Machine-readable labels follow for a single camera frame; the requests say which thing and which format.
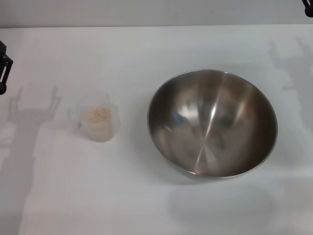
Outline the clear plastic measuring cup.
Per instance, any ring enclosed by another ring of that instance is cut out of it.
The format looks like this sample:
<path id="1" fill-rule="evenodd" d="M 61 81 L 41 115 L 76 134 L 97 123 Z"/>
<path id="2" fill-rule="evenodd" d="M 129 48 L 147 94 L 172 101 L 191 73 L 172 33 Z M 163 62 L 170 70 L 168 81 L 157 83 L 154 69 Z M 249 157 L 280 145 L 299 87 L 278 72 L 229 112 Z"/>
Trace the clear plastic measuring cup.
<path id="1" fill-rule="evenodd" d="M 94 108 L 110 109 L 111 119 L 99 123 L 85 121 L 83 113 Z M 68 109 L 67 116 L 73 131 L 93 142 L 110 141 L 120 127 L 118 106 L 106 92 L 92 92 L 82 96 Z"/>

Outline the white uncooked rice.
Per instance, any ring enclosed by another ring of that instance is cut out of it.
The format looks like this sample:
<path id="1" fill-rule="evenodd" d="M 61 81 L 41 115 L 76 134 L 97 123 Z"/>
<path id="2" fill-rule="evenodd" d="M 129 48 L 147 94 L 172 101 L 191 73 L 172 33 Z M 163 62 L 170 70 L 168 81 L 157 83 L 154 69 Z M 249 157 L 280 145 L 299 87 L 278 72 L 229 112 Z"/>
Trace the white uncooked rice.
<path id="1" fill-rule="evenodd" d="M 111 110 L 108 108 L 94 108 L 83 113 L 83 119 L 92 123 L 105 122 L 111 119 Z"/>

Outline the large stainless steel bowl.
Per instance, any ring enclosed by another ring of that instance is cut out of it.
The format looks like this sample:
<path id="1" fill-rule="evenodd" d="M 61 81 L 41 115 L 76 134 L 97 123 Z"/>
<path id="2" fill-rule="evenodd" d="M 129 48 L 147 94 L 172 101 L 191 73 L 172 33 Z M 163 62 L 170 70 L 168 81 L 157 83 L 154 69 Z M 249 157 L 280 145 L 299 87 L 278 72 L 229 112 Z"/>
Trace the large stainless steel bowl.
<path id="1" fill-rule="evenodd" d="M 220 70 L 193 70 L 163 83 L 147 111 L 152 142 L 173 166 L 227 179 L 259 167 L 278 136 L 275 111 L 251 82 Z"/>

